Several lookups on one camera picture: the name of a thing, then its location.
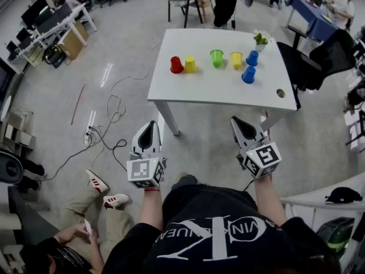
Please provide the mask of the black round fan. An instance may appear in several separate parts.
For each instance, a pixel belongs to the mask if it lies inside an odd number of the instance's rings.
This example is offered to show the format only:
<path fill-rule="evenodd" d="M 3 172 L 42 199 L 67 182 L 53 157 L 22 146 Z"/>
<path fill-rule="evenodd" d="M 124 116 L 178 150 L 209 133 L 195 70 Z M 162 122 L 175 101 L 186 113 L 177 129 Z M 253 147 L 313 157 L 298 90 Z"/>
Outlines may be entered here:
<path fill-rule="evenodd" d="M 18 184 L 23 178 L 23 167 L 20 161 L 4 151 L 0 151 L 0 182 Z"/>

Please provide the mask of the yellow paper cup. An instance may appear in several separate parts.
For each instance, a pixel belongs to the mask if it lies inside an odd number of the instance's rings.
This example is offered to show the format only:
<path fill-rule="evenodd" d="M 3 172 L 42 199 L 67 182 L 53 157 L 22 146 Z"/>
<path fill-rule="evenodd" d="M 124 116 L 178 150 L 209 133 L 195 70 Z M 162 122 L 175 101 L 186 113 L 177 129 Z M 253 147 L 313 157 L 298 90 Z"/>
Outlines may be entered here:
<path fill-rule="evenodd" d="M 232 66 L 235 70 L 240 69 L 242 67 L 242 53 L 235 51 L 230 54 L 230 59 L 232 62 Z"/>
<path fill-rule="evenodd" d="M 187 56 L 185 58 L 185 66 L 184 66 L 184 71 L 186 73 L 196 73 L 197 72 L 197 65 L 196 65 L 196 60 L 194 56 Z"/>

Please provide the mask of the person's black printed shirt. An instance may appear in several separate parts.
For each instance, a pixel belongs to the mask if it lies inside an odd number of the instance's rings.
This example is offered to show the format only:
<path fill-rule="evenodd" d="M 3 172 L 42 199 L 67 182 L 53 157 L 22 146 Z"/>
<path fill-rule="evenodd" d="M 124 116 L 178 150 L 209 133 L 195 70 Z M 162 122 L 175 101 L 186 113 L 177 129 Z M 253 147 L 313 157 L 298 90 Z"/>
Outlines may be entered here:
<path fill-rule="evenodd" d="M 283 225 L 255 212 L 179 217 L 160 231 L 136 224 L 103 274 L 341 274 L 339 261 L 301 218 Z"/>

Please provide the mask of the cardboard box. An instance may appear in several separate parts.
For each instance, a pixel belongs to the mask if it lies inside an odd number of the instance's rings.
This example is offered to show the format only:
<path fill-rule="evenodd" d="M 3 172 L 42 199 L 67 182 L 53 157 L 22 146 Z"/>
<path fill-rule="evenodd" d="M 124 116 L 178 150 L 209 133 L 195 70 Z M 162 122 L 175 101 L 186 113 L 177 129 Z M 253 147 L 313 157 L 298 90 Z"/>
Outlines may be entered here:
<path fill-rule="evenodd" d="M 75 27 L 85 41 L 88 40 L 89 34 L 82 25 L 81 21 L 76 21 Z M 58 46 L 65 52 L 66 57 L 75 60 L 82 48 L 84 47 L 79 38 L 72 29 L 67 30 L 58 42 Z"/>

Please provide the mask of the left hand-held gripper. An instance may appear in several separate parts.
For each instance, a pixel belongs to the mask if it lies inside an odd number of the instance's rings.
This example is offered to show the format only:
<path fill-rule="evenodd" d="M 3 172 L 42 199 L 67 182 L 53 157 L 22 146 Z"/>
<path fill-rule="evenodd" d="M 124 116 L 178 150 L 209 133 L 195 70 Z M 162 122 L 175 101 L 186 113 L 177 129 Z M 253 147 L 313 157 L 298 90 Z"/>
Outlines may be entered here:
<path fill-rule="evenodd" d="M 161 153 L 161 135 L 157 122 L 148 122 L 132 139 L 132 152 L 127 161 L 128 181 L 137 188 L 158 189 L 167 167 Z"/>

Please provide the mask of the small potted plant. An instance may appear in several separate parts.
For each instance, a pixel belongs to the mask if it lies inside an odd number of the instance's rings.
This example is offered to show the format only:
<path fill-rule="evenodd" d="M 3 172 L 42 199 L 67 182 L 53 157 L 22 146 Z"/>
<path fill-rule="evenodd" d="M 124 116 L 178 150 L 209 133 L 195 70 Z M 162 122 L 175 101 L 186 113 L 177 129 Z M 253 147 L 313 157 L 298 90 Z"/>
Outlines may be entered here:
<path fill-rule="evenodd" d="M 261 52 L 270 41 L 270 35 L 266 31 L 254 31 L 255 51 Z"/>

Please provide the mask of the red paper cup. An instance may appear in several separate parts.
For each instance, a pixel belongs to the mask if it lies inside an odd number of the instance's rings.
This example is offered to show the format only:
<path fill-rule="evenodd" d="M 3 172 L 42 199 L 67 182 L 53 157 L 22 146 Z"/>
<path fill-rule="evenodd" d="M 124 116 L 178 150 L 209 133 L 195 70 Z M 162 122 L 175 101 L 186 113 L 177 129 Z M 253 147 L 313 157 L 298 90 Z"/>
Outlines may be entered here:
<path fill-rule="evenodd" d="M 174 74 L 179 74 L 184 71 L 184 66 L 181 63 L 179 57 L 172 57 L 171 58 L 171 72 Z"/>

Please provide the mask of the blue covered table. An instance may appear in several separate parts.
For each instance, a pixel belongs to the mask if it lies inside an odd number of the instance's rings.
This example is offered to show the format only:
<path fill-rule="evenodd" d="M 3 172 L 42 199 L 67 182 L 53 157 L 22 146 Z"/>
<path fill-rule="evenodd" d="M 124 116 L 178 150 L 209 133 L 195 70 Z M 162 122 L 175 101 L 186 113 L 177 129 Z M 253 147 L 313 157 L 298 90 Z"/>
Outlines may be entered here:
<path fill-rule="evenodd" d="M 287 0 L 285 5 L 292 7 L 286 26 L 290 25 L 293 14 L 297 12 L 308 23 L 306 36 L 310 39 L 326 41 L 338 29 L 336 24 L 324 17 L 319 7 L 310 5 L 306 0 Z"/>

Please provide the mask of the white round side table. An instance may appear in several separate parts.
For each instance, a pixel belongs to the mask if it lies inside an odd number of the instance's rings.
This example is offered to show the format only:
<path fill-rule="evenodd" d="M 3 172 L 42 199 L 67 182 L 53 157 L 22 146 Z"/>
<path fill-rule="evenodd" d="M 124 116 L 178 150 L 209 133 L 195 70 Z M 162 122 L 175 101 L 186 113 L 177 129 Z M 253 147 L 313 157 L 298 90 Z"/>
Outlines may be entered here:
<path fill-rule="evenodd" d="M 3 122 L 3 120 L 5 119 L 8 110 L 10 108 L 11 105 L 11 101 L 12 101 L 12 96 L 9 95 L 6 100 L 3 102 L 2 108 L 0 110 L 0 122 Z"/>

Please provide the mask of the black office chair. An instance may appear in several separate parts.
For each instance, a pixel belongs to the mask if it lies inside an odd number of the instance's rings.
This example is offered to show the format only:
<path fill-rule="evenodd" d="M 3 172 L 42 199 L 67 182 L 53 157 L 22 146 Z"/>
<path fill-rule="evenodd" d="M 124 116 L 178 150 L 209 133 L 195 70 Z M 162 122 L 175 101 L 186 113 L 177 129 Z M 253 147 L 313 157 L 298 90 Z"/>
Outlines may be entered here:
<path fill-rule="evenodd" d="M 319 90 L 327 77 L 348 71 L 356 64 L 354 40 L 342 29 L 337 29 L 309 55 L 300 52 L 295 46 L 282 42 L 277 42 L 277 45 L 291 81 L 297 109 L 301 108 L 299 90 Z"/>

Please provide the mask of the white low shelf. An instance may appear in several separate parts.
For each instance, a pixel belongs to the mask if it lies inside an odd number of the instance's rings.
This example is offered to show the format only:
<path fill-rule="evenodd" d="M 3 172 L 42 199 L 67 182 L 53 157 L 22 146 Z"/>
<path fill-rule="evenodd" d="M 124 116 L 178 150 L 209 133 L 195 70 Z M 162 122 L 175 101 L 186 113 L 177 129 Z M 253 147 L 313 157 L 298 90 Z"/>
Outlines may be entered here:
<path fill-rule="evenodd" d="M 36 137 L 31 134 L 34 113 L 12 105 L 0 120 L 0 148 L 25 157 L 35 147 Z"/>

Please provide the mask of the person's right forearm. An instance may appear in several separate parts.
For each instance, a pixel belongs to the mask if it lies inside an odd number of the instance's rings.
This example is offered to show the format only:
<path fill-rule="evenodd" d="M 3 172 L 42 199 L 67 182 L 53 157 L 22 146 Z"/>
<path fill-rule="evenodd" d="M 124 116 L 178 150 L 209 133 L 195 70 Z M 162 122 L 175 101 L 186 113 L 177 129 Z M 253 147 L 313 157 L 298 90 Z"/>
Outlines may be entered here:
<path fill-rule="evenodd" d="M 275 191 L 272 175 L 266 175 L 254 181 L 258 212 L 266 216 L 278 226 L 287 222 L 285 210 Z"/>

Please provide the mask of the red floor stick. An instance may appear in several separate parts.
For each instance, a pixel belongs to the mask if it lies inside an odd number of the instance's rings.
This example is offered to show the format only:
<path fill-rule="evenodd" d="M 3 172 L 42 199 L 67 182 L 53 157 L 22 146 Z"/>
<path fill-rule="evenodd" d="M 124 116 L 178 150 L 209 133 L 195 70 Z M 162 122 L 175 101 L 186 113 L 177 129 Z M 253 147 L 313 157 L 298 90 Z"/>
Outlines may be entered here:
<path fill-rule="evenodd" d="M 80 91 L 80 93 L 78 95 L 78 98 L 77 98 L 77 101 L 76 101 L 76 105 L 75 105 L 75 108 L 74 108 L 74 111 L 73 111 L 73 114 L 72 114 L 72 118 L 71 118 L 71 123 L 70 123 L 71 126 L 74 123 L 75 116 L 76 116 L 76 112 L 77 112 L 77 109 L 78 109 L 78 106 L 79 106 L 79 103 L 80 103 L 80 100 L 81 100 L 81 97 L 82 97 L 82 93 L 83 93 L 86 85 L 87 85 L 87 83 L 82 86 L 82 89 L 81 89 L 81 91 Z"/>

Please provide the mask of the white metal frame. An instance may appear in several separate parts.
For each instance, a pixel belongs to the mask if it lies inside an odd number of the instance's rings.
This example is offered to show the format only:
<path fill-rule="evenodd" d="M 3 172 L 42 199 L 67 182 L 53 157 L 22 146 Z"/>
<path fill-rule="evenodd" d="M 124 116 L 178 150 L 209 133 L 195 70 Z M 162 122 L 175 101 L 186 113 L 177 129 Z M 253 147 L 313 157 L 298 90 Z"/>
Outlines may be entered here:
<path fill-rule="evenodd" d="M 339 187 L 347 187 L 358 192 L 363 200 L 348 204 L 334 204 L 326 202 L 325 197 Z M 351 235 L 359 228 L 362 216 L 365 214 L 365 171 L 337 184 L 308 192 L 301 195 L 281 198 L 287 217 L 301 217 L 313 231 L 338 217 L 354 219 Z"/>

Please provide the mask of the person's left forearm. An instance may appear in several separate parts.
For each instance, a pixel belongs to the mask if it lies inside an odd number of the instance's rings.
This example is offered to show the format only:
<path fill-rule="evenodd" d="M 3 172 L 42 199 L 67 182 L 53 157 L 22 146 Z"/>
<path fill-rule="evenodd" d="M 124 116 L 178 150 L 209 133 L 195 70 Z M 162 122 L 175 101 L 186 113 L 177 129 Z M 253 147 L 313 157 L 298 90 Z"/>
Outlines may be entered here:
<path fill-rule="evenodd" d="M 163 203 L 159 189 L 144 190 L 139 223 L 149 224 L 163 230 Z"/>

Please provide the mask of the white power strip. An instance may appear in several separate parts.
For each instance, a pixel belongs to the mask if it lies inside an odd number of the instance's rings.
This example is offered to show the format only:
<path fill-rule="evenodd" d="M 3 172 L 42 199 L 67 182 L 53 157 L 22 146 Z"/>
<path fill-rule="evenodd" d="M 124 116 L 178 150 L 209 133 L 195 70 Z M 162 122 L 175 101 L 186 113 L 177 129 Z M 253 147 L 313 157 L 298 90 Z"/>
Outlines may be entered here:
<path fill-rule="evenodd" d="M 92 147 L 100 141 L 98 131 L 92 126 L 88 126 L 88 129 L 83 134 L 83 139 L 86 147 Z"/>

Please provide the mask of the person's black trousers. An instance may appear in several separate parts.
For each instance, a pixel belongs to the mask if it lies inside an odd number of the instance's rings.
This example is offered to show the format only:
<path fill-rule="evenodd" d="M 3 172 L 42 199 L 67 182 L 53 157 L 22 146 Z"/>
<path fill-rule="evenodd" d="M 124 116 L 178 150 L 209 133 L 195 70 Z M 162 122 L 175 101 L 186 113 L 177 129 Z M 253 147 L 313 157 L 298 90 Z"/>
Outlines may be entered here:
<path fill-rule="evenodd" d="M 165 227 L 174 220 L 251 215 L 258 216 L 259 213 L 255 201 L 247 192 L 202 184 L 193 175 L 182 176 L 163 202 Z"/>

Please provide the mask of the black green device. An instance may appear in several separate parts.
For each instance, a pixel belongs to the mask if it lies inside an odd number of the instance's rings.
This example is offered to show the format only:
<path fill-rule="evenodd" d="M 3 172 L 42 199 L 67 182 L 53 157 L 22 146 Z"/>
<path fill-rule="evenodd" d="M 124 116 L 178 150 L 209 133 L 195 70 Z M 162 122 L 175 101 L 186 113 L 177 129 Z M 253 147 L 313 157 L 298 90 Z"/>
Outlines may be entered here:
<path fill-rule="evenodd" d="M 328 247 L 336 254 L 343 253 L 354 226 L 354 218 L 339 217 L 322 224 L 317 231 Z"/>

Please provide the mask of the green paper cup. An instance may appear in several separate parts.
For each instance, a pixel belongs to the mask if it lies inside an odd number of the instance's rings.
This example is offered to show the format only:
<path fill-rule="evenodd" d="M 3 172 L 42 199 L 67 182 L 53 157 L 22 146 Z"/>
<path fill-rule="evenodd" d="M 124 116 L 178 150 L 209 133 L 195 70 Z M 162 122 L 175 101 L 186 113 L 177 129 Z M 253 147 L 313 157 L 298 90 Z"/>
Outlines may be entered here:
<path fill-rule="evenodd" d="M 215 68 L 218 68 L 223 64 L 223 55 L 224 53 L 221 50 L 212 50 L 210 52 L 212 65 Z"/>

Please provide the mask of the black cap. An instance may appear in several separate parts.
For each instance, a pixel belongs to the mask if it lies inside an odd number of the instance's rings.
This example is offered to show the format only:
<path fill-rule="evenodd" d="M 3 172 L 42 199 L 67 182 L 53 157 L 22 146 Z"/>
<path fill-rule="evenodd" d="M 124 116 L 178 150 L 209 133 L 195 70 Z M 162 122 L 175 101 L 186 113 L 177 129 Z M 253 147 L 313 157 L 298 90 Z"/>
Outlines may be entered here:
<path fill-rule="evenodd" d="M 357 191 L 348 187 L 335 188 L 329 196 L 325 196 L 326 203 L 334 204 L 350 204 L 353 202 L 360 202 L 363 197 Z"/>

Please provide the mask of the white office desk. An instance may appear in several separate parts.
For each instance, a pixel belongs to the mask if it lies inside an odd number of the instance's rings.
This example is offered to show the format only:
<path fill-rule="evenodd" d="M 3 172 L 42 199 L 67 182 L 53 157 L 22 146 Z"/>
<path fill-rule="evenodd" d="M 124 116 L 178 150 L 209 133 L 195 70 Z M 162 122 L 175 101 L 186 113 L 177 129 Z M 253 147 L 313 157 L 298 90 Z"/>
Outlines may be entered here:
<path fill-rule="evenodd" d="M 81 33 L 76 29 L 75 24 L 76 24 L 76 17 L 78 16 L 78 14 L 82 12 L 86 18 L 86 20 L 88 21 L 88 23 L 90 24 L 91 28 L 94 30 L 94 32 L 97 32 L 97 27 L 94 24 L 94 21 L 92 20 L 89 12 L 86 9 L 86 4 L 82 3 L 81 5 L 73 8 L 71 10 L 71 13 L 65 17 L 61 22 L 57 23 L 56 26 L 52 27 L 51 29 L 49 29 L 49 31 L 40 34 L 39 31 L 38 35 L 35 37 L 35 39 L 33 39 L 30 43 L 29 46 L 27 46 L 25 49 L 22 49 L 18 55 L 15 57 L 17 58 L 23 58 L 25 59 L 29 64 L 31 64 L 33 67 L 35 67 L 35 64 L 33 63 L 33 61 L 31 61 L 26 53 L 35 45 L 40 44 L 43 49 L 47 48 L 47 45 L 44 43 L 44 39 L 46 39 L 47 37 L 56 34 L 62 27 L 66 27 L 68 26 L 69 29 L 71 29 L 74 34 L 76 35 L 76 37 L 78 38 L 79 42 L 86 47 L 87 46 L 87 42 L 83 39 Z"/>

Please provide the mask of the black yellow vacuum cleaner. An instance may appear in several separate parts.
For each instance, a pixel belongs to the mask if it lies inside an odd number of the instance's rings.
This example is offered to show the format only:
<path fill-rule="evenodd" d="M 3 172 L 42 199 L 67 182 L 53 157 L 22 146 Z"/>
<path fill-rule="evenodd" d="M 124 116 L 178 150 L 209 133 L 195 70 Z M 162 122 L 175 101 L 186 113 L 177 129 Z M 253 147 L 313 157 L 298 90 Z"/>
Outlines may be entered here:
<path fill-rule="evenodd" d="M 58 45 L 49 45 L 43 52 L 42 61 L 57 69 L 65 58 L 66 53 Z"/>

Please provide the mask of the blue paper cup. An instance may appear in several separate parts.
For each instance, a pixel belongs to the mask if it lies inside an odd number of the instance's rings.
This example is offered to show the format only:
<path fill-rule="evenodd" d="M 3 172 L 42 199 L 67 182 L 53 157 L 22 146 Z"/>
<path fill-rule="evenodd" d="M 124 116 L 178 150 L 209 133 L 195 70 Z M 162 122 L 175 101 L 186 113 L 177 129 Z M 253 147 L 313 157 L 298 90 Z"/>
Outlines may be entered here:
<path fill-rule="evenodd" d="M 241 79 L 247 83 L 252 84 L 254 82 L 254 77 L 256 74 L 256 69 L 253 66 L 248 66 L 245 72 L 241 75 Z"/>
<path fill-rule="evenodd" d="M 258 57 L 259 57 L 258 51 L 253 50 L 250 52 L 250 54 L 246 58 L 246 63 L 249 66 L 255 67 L 258 64 Z"/>

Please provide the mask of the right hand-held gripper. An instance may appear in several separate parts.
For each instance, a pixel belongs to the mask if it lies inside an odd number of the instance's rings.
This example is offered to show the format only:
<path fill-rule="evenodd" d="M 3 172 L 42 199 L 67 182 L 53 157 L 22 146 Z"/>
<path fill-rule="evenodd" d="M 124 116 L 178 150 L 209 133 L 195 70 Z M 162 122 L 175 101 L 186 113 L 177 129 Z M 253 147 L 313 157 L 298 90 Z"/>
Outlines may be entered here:
<path fill-rule="evenodd" d="M 278 147 L 264 134 L 261 126 L 248 123 L 236 116 L 231 117 L 235 142 L 241 148 L 237 159 L 243 170 L 248 170 L 254 179 L 273 173 L 282 161 Z"/>

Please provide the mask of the black monitor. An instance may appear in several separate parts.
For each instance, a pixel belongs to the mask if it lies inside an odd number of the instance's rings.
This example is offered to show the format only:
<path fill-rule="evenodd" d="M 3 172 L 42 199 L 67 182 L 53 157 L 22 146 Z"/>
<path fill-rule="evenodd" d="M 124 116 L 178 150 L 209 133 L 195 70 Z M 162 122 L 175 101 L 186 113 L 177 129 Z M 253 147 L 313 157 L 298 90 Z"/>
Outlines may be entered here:
<path fill-rule="evenodd" d="M 28 9 L 21 15 L 21 19 L 24 22 L 27 29 L 32 29 L 35 19 L 39 16 L 40 12 L 48 7 L 46 0 L 36 0 Z"/>
<path fill-rule="evenodd" d="M 62 20 L 64 20 L 67 16 L 72 13 L 71 8 L 67 3 L 61 6 L 59 9 L 55 10 L 55 12 L 47 18 L 44 22 L 42 22 L 39 26 L 37 26 L 37 31 L 40 34 L 44 34 L 51 30 L 56 25 L 60 24 Z"/>

